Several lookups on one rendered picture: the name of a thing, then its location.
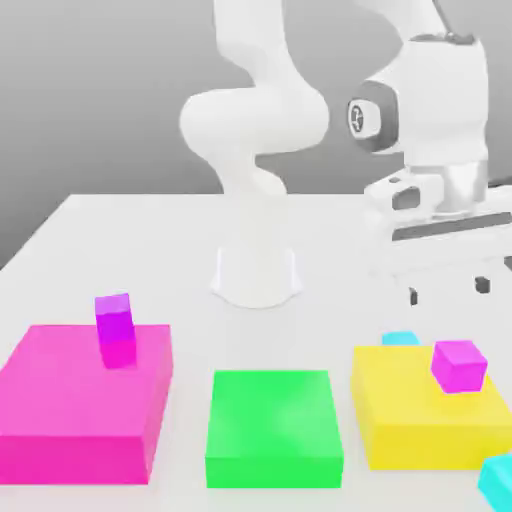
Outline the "small purple cube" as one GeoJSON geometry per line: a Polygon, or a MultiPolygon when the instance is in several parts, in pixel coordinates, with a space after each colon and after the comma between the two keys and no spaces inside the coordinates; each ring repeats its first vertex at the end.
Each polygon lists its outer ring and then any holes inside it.
{"type": "Polygon", "coordinates": [[[96,328],[101,343],[133,341],[135,327],[128,293],[96,297],[96,328]]]}

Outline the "small magenta cube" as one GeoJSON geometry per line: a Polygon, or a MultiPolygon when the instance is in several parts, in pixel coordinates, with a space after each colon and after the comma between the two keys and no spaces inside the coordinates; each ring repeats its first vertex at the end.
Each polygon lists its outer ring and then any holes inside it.
{"type": "Polygon", "coordinates": [[[480,392],[488,360],[471,340],[437,341],[431,373],[444,393],[480,392]]]}
{"type": "Polygon", "coordinates": [[[132,368],[137,364],[137,344],[134,340],[101,343],[99,349],[107,369],[132,368]]]}

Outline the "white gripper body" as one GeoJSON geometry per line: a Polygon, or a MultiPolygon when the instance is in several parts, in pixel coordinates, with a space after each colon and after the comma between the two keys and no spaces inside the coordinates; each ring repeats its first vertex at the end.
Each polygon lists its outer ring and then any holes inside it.
{"type": "Polygon", "coordinates": [[[379,278],[512,255],[512,211],[436,217],[420,209],[367,211],[367,268],[379,278]]]}

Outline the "large green box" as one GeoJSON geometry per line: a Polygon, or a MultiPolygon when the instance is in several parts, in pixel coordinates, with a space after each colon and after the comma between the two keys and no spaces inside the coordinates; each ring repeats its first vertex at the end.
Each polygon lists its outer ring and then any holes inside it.
{"type": "Polygon", "coordinates": [[[326,370],[217,370],[205,450],[210,489],[329,489],[344,451],[326,370]]]}

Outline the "large pink box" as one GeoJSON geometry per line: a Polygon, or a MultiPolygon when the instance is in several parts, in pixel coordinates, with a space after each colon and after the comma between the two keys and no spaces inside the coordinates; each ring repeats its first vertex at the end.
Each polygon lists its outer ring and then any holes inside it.
{"type": "Polygon", "coordinates": [[[0,485],[146,485],[173,373],[171,329],[135,329],[107,369],[93,325],[33,325],[0,369],[0,485]]]}

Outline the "small cyan cube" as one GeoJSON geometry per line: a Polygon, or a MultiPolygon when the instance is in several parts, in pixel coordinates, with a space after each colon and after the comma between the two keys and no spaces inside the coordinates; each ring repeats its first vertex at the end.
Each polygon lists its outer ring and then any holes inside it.
{"type": "Polygon", "coordinates": [[[494,512],[512,512],[512,453],[484,461],[478,489],[494,512]]]}
{"type": "Polygon", "coordinates": [[[421,342],[412,331],[385,332],[381,337],[384,346],[417,346],[421,342]]]}

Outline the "large yellow box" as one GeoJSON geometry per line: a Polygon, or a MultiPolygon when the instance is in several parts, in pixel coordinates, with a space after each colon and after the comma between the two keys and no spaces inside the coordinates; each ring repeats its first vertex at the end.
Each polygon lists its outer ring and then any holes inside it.
{"type": "Polygon", "coordinates": [[[478,470],[512,450],[512,410],[490,377],[443,392],[430,346],[358,346],[351,391],[372,470],[478,470]]]}

